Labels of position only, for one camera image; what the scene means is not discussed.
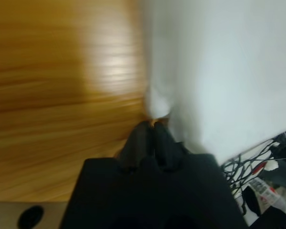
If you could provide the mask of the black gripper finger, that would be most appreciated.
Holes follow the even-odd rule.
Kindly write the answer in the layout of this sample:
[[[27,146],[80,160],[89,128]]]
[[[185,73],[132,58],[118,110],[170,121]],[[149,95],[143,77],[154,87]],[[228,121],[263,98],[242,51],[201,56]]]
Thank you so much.
[[[180,169],[184,151],[180,144],[174,141],[174,138],[162,123],[154,123],[153,146],[155,159],[161,170],[177,171]]]
[[[135,172],[142,161],[153,154],[152,128],[148,121],[140,122],[131,131],[118,155],[122,172]]]

